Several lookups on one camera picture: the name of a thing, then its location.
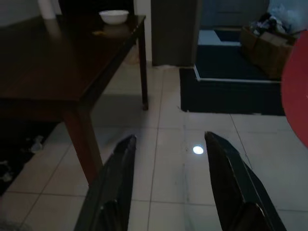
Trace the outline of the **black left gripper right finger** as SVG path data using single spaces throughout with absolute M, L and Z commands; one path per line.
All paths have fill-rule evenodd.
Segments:
M 210 131 L 205 142 L 222 231 L 287 231 L 264 185 L 237 149 Z

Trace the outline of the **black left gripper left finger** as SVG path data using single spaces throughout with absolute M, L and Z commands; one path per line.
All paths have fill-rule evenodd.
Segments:
M 74 231 L 127 231 L 137 138 L 129 135 L 114 148 L 90 185 Z

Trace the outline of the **red round plate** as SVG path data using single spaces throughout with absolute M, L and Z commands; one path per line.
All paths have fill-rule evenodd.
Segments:
M 308 148 L 308 31 L 293 46 L 282 73 L 282 105 L 289 125 Z

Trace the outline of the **white scraps on dark rug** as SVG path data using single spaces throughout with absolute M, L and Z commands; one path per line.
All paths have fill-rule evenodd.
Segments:
M 0 146 L 0 185 L 8 185 L 19 175 L 25 164 L 43 148 L 43 137 L 37 136 L 15 147 Z

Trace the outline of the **black floor mat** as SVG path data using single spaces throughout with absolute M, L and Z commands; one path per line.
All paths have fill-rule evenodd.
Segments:
M 198 81 L 181 68 L 180 108 L 191 113 L 284 116 L 279 83 Z

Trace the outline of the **blue raised mat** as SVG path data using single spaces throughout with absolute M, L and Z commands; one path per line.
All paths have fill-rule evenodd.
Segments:
M 198 81 L 280 83 L 242 55 L 239 29 L 200 30 L 194 71 Z

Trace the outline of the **dark wooden table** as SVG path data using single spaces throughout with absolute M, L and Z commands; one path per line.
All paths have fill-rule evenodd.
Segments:
M 96 14 L 41 17 L 0 28 L 0 118 L 64 122 L 88 183 L 103 166 L 90 113 L 133 45 L 139 46 L 142 108 L 148 110 L 145 16 L 119 35 Z

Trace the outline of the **large cardboard box with clutter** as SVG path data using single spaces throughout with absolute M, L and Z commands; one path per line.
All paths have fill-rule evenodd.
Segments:
M 263 14 L 258 21 L 244 26 L 240 33 L 242 54 L 269 79 L 281 79 L 301 30 L 291 31 L 279 18 Z

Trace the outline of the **dark grey cabinet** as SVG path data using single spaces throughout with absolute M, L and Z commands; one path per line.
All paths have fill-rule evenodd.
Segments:
M 152 64 L 193 66 L 203 0 L 151 0 Z

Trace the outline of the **white bowl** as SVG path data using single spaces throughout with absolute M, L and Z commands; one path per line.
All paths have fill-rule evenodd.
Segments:
M 129 15 L 127 10 L 108 10 L 99 12 L 101 19 L 109 25 L 120 25 L 126 22 Z

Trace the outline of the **translucent plastic bag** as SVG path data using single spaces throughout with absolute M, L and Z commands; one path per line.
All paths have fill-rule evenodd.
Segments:
M 308 30 L 308 0 L 269 0 L 268 12 L 281 20 L 288 33 Z

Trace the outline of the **white paper roll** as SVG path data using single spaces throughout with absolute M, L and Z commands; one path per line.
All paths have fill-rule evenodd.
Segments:
M 53 20 L 56 18 L 56 14 L 53 9 L 51 0 L 37 0 L 37 1 L 43 19 Z

